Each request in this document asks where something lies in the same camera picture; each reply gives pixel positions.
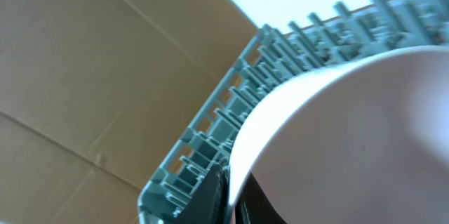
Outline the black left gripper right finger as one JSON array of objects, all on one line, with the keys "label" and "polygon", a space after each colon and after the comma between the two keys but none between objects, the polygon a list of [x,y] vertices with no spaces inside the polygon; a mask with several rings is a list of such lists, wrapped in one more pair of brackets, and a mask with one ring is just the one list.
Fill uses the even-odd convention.
[{"label": "black left gripper right finger", "polygon": [[235,207],[236,224],[286,224],[271,205],[253,174],[248,176]]}]

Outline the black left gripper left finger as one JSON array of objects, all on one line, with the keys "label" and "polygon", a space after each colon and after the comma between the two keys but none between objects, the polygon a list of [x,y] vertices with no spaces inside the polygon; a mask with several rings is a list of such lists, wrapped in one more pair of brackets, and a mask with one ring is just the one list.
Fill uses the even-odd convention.
[{"label": "black left gripper left finger", "polygon": [[223,224],[227,209],[228,171],[214,164],[175,224]]}]

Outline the pink bowl with rice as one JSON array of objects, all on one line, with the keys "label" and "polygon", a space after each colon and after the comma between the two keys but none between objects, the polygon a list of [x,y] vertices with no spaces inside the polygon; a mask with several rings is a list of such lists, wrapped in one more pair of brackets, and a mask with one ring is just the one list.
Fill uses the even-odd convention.
[{"label": "pink bowl with rice", "polygon": [[253,174],[286,223],[447,223],[448,49],[282,83],[244,121],[229,165],[228,214]]}]

